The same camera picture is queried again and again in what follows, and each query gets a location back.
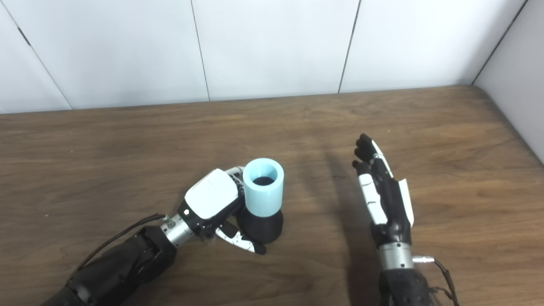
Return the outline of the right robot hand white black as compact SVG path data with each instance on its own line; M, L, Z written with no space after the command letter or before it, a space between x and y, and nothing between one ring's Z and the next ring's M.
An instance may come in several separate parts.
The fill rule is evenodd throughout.
M371 217L370 231L377 248L385 244L412 245L414 213L406 179L398 181L376 142L362 133L352 162L365 206Z

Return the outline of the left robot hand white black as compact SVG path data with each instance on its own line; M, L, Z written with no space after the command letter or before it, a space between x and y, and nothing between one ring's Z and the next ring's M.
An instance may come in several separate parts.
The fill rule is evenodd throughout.
M203 240L218 237L243 250L266 254L264 245L228 221L245 208L243 170L242 166L214 169L189 188L173 217L174 225L163 228L175 247L193 236Z

